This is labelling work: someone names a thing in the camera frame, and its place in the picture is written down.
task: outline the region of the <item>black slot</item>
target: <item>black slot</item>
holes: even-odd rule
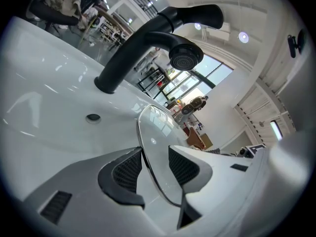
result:
[[[71,197],[70,193],[58,191],[41,211],[41,216],[57,225]]]
[[[237,169],[237,170],[240,170],[240,171],[243,171],[243,172],[246,172],[246,170],[248,169],[247,166],[240,165],[240,164],[234,164],[234,165],[231,166],[231,168],[234,168],[234,169]]]

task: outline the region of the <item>drain hole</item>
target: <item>drain hole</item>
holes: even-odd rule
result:
[[[85,119],[92,124],[96,124],[101,121],[101,117],[97,114],[89,114],[85,117]]]

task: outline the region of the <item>black faucet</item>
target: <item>black faucet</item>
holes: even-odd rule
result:
[[[220,29],[223,21],[221,9],[214,4],[190,8],[167,7],[139,28],[117,50],[94,83],[103,92],[113,94],[127,73],[152,46],[169,51],[170,64],[175,69],[191,70],[202,61],[203,51],[186,38],[171,33],[187,23],[200,23]]]

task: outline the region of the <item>black vent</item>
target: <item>black vent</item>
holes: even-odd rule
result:
[[[180,186],[191,181],[199,173],[198,165],[173,150],[169,150],[169,167]]]
[[[58,191],[41,211],[41,216],[57,224],[71,197],[70,193]]]
[[[240,164],[234,164],[234,165],[231,166],[231,168],[234,168],[234,169],[237,169],[237,170],[240,170],[240,171],[243,171],[243,172],[246,172],[246,170],[248,169],[247,166],[240,165]]]
[[[113,169],[114,181],[122,188],[136,193],[137,178],[142,170],[141,151],[134,154]]]

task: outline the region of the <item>faucet spout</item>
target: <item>faucet spout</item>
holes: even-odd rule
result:
[[[191,8],[168,7],[139,28],[114,54],[95,85],[113,94],[128,72],[145,56],[152,46],[169,51],[170,64],[178,70],[191,70],[203,59],[202,50],[193,42],[171,33],[186,23],[221,28],[223,13],[217,5]]]

